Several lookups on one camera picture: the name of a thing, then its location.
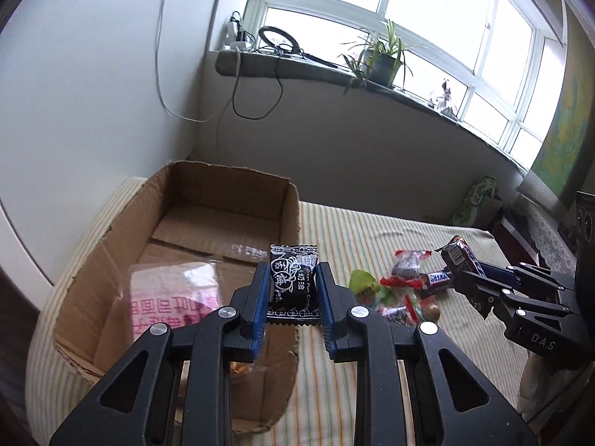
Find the green jelly cup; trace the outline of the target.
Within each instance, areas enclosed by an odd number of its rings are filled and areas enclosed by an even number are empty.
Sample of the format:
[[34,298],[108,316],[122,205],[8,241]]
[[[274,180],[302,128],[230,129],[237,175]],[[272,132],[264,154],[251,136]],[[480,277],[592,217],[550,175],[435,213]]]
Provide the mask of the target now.
[[356,269],[351,272],[348,287],[356,296],[374,296],[380,284],[367,271]]

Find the small Snickers bar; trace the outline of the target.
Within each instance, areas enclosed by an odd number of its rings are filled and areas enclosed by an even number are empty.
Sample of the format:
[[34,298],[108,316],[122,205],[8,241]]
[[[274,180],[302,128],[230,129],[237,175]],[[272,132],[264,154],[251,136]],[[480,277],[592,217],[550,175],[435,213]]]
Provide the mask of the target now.
[[438,293],[452,286],[452,275],[449,272],[439,271],[425,275],[425,290],[430,294]]

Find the dark pastry red-trimmed wrapper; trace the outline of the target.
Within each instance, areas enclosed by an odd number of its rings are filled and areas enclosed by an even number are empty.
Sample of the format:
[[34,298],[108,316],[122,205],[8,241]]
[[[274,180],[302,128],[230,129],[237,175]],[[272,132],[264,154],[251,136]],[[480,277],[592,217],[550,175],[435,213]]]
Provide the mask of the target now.
[[424,280],[419,268],[422,261],[431,257],[430,250],[396,250],[390,273],[381,278],[379,284],[385,287],[422,288]]

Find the black white snack packet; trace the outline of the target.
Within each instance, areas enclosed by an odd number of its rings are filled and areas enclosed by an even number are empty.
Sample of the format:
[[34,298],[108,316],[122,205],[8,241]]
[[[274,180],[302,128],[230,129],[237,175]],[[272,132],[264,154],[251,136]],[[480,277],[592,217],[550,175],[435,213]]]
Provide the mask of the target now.
[[271,291],[267,322],[275,325],[311,326],[320,323],[315,269],[316,245],[271,245]]

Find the bread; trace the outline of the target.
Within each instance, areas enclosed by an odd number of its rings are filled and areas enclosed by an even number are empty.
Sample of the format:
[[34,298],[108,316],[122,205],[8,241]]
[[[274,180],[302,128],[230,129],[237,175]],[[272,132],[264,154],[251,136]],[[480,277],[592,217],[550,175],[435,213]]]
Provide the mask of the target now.
[[119,279],[123,331],[134,342],[156,323],[172,329],[199,323],[222,305],[215,260],[136,264]]

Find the brown round candy clear wrapper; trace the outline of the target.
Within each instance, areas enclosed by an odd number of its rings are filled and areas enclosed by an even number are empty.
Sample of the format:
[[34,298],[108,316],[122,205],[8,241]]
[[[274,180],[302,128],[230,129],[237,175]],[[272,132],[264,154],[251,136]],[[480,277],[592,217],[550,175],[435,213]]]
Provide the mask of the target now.
[[438,303],[425,304],[422,306],[421,311],[422,318],[425,319],[425,321],[437,323],[440,319],[441,309]]

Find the Snickers bar dark wrapper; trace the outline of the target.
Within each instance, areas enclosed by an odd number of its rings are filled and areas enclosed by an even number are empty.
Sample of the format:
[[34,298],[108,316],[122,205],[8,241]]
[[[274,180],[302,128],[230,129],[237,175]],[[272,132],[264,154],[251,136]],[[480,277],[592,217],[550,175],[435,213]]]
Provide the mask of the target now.
[[445,246],[440,248],[442,259],[453,274],[469,271],[483,275],[483,268],[471,251],[466,240],[460,236],[452,237]]

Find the white lace cloth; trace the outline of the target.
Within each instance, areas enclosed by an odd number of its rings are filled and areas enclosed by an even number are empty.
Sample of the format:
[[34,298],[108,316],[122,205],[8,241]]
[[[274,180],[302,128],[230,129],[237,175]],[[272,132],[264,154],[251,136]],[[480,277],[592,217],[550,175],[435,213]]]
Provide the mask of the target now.
[[514,208],[527,218],[530,237],[547,266],[567,275],[575,273],[577,259],[558,231],[558,223],[538,204],[519,194]]

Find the striped mattress cover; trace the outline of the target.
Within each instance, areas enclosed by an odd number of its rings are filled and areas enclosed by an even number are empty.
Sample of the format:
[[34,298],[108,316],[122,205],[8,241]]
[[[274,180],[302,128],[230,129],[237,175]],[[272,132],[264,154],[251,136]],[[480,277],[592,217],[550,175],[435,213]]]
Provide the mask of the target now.
[[481,230],[301,203],[284,178],[179,162],[141,180],[54,285],[27,358],[40,444],[489,445],[516,417],[527,352],[450,292],[403,325],[347,286],[396,250],[430,264]]

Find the black speaker box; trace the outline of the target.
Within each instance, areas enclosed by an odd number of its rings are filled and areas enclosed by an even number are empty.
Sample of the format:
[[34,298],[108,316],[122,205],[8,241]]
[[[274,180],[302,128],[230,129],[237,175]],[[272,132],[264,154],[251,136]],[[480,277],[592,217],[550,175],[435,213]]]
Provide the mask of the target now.
[[578,191],[576,196],[576,221],[578,230],[576,280],[582,288],[594,282],[594,194]]

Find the green patterned bag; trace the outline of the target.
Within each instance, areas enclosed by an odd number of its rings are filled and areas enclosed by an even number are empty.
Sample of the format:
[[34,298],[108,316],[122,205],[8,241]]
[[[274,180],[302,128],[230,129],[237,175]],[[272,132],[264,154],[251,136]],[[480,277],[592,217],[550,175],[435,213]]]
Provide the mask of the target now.
[[485,175],[475,182],[457,206],[451,217],[456,227],[471,227],[484,206],[496,195],[496,179]]

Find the small figurine on sill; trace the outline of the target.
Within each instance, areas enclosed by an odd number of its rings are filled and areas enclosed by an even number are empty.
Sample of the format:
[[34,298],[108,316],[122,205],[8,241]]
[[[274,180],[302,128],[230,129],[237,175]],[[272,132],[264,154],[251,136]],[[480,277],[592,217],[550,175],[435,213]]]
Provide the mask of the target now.
[[452,89],[450,81],[445,78],[441,85],[441,92],[429,100],[429,106],[441,115],[455,119],[457,108],[452,101]]

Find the brown cardboard box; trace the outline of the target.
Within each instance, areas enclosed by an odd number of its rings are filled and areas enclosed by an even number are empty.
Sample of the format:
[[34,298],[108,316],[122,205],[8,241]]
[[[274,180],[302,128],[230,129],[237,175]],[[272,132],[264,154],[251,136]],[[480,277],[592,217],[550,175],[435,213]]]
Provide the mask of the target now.
[[55,445],[228,445],[284,414],[296,328],[267,315],[269,249],[299,239],[288,179],[180,161],[144,182],[75,274],[54,344],[92,384]]

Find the potted spider plant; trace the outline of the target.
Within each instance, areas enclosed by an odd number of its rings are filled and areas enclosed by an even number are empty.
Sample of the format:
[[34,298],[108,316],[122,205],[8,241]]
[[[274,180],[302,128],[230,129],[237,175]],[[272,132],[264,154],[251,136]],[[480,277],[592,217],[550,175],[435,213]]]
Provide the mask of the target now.
[[352,88],[367,88],[369,84],[391,89],[400,71],[403,71],[401,86],[404,87],[406,75],[413,75],[406,62],[409,48],[397,32],[397,25],[391,19],[384,20],[384,37],[379,32],[370,33],[363,41],[353,43],[351,49],[358,49],[358,54],[342,54],[351,80],[344,93]]

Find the white power strip with chargers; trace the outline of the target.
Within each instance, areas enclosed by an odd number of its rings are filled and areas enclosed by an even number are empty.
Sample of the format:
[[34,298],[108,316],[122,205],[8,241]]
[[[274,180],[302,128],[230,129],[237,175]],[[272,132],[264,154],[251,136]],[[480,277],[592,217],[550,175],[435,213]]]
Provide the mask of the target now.
[[244,28],[243,19],[238,11],[234,11],[225,26],[224,46],[237,51],[251,51],[256,42],[252,33]]

